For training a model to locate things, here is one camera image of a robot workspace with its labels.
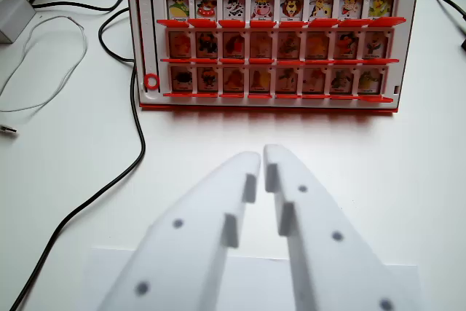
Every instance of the white table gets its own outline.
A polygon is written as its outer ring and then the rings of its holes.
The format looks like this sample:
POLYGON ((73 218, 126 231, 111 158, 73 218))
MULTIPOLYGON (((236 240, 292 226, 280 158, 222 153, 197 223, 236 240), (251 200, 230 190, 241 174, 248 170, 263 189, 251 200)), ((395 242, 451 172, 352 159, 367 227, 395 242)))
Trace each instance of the white table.
MULTIPOLYGON (((67 1, 108 6, 115 0, 67 1)), ((466 8, 465 0, 456 1, 466 8)), ((0 114, 0 123, 20 131, 19 138, 0 138, 0 310, 11 306, 60 220, 126 168, 140 147, 128 98, 131 67, 98 43, 109 15, 70 7, 41 11, 14 44, 0 45, 0 79, 16 64, 31 25, 56 14, 85 27, 89 51, 48 106, 36 114, 0 114)), ((80 53, 79 37, 65 20, 38 30, 1 105, 49 95, 80 53)), ((127 17, 104 39, 131 57, 127 17)), ((392 116, 139 111, 147 142, 142 164, 68 225, 25 310, 74 310, 91 247, 134 249, 147 226, 204 175, 237 152, 261 152, 266 143, 300 156, 383 262, 419 265, 432 310, 463 310, 462 40, 435 0, 418 0, 400 111, 392 116)), ((273 196, 262 185, 232 254, 287 256, 273 196)))

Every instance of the cartoon animal card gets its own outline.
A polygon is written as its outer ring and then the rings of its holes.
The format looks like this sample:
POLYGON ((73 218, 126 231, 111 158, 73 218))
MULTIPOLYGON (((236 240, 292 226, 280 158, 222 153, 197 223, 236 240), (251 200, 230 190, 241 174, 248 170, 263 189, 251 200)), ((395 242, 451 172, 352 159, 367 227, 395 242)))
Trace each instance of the cartoon animal card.
POLYGON ((207 18, 217 20, 216 0, 194 0, 196 6, 196 18, 207 18))
POLYGON ((294 68, 277 68, 275 92, 277 94, 296 93, 298 87, 298 74, 294 68))
POLYGON ((309 0, 311 12, 309 21, 314 18, 332 17, 333 0, 309 0))
POLYGON ((245 39, 239 32, 224 32, 224 58, 244 58, 245 39))
POLYGON ((187 21, 189 19, 188 0, 167 0, 168 20, 187 21))
POLYGON ((188 67, 173 66, 171 76, 173 91, 192 92, 192 73, 188 67))
POLYGON ((213 32, 196 32, 196 56, 198 58, 216 58, 217 54, 217 37, 213 32))
POLYGON ((270 68, 249 69, 249 93, 264 94, 270 92, 270 68))
POLYGON ((330 94, 351 94, 354 74, 349 68, 335 68, 330 83, 330 94))
POLYGON ((224 68, 224 92, 244 92, 245 75, 241 69, 236 67, 224 68))
POLYGON ((298 59, 300 44, 301 38, 296 32, 279 32, 277 58, 298 59))
POLYGON ((246 0, 224 0, 224 20, 245 20, 246 0))
POLYGON ((267 32, 250 32, 251 58, 272 57, 272 37, 267 32))
POLYGON ((280 21, 301 21, 303 0, 280 0, 280 21))
POLYGON ((355 32, 336 32, 335 59, 356 59, 358 40, 355 32))
POLYGON ((274 19, 274 0, 250 0, 251 20, 272 21, 274 19))
POLYGON ((168 46, 171 58, 191 57, 191 38, 186 32, 168 32, 168 46))
POLYGON ((377 68, 366 68, 361 70, 359 76, 358 94, 377 95, 382 85, 382 74, 377 68))
POLYGON ((348 18, 361 18, 363 10, 363 0, 340 0, 339 15, 340 20, 348 18))
POLYGON ((303 77, 303 94, 323 94, 326 73, 321 68, 306 68, 303 77))
POLYGON ((213 67, 197 68, 197 91, 218 92, 217 70, 213 67))
POLYGON ((363 58, 384 58, 387 52, 388 38, 384 32, 366 32, 363 58))
POLYGON ((328 41, 325 32, 307 32, 306 59, 325 60, 328 57, 328 41))
POLYGON ((378 18, 392 15, 393 0, 370 0, 368 16, 378 18))

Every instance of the power adapter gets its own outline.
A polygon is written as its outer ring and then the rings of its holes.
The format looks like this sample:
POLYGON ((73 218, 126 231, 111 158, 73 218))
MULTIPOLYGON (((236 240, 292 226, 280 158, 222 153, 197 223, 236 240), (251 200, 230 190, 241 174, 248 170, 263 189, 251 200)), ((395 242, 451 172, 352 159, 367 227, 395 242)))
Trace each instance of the power adapter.
POLYGON ((0 1, 0 43, 14 43, 35 14, 27 0, 0 1))

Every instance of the cable plug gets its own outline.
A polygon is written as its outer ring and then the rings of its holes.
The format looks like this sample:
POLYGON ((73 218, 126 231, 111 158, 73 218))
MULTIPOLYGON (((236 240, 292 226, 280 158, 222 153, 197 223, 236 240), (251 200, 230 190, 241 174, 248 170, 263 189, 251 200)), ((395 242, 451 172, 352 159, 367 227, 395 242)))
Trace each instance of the cable plug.
POLYGON ((12 127, 8 127, 6 125, 1 125, 0 124, 0 133, 6 133, 6 134, 16 134, 17 130, 13 129, 12 127))

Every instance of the white cable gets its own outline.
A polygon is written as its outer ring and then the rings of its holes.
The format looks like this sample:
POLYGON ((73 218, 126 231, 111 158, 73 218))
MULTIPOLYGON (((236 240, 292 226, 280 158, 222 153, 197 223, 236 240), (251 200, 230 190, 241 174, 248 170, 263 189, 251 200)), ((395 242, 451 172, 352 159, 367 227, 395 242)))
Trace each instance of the white cable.
POLYGON ((73 20, 71 17, 68 17, 68 16, 63 16, 63 15, 60 15, 60 16, 54 16, 54 17, 51 17, 51 18, 47 18, 46 20, 43 20, 42 22, 40 23, 37 23, 32 29, 31 29, 31 32, 29 32, 29 37, 28 39, 26 40, 26 42, 24 43, 24 46, 23 46, 23 54, 22 54, 22 57, 21 57, 21 60, 20 62, 18 63, 18 65, 16 66, 16 68, 13 70, 13 72, 8 76, 7 80, 5 81, 5 83, 0 87, 0 97, 1 97, 1 94, 3 93, 3 91, 5 90, 5 87, 7 87, 7 84, 9 82, 9 80, 12 78, 13 74, 15 74, 16 70, 21 66, 21 63, 23 63, 25 57, 26 57, 26 47, 29 43, 29 41, 31 40, 31 37, 32 37, 32 33, 34 31, 34 29, 36 29, 37 27, 39 27, 41 24, 43 23, 46 23, 46 22, 49 22, 51 20, 54 20, 55 18, 66 18, 68 20, 70 20, 72 23, 74 23, 75 25, 77 25, 79 27, 79 30, 81 31, 81 34, 82 34, 82 44, 83 44, 83 50, 82 50, 82 54, 81 56, 79 57, 78 61, 65 73, 65 75, 63 76, 63 78, 61 79, 61 82, 60 84, 58 85, 57 89, 53 92, 53 94, 48 98, 46 99, 44 102, 41 102, 41 103, 37 103, 35 105, 32 105, 32 106, 28 106, 28 107, 22 107, 22 108, 18 108, 18 109, 0 109, 0 112, 17 112, 17 111, 25 111, 26 109, 33 109, 35 107, 42 107, 42 106, 45 106, 47 105, 51 100, 53 100, 55 98, 55 96, 58 95, 58 93, 65 87, 66 83, 68 82, 68 80, 70 79, 70 76, 71 74, 73 73, 74 69, 81 63, 82 59, 85 57, 86 55, 86 52, 87 52, 87 38, 86 38, 86 35, 84 34, 84 27, 82 25, 80 25, 79 23, 77 23, 75 20, 73 20))

